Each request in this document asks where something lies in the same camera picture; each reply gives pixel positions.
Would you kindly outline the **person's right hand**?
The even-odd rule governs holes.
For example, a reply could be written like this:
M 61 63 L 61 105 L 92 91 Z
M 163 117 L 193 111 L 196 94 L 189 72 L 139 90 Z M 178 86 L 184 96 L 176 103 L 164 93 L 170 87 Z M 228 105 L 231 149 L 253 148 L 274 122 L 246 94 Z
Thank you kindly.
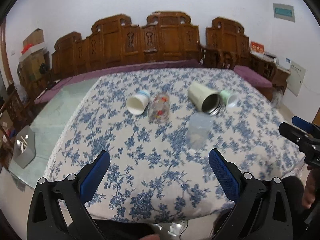
M 319 168 L 308 165 L 307 170 L 309 175 L 302 196 L 302 206 L 309 209 L 316 199 L 316 190 L 319 185 Z

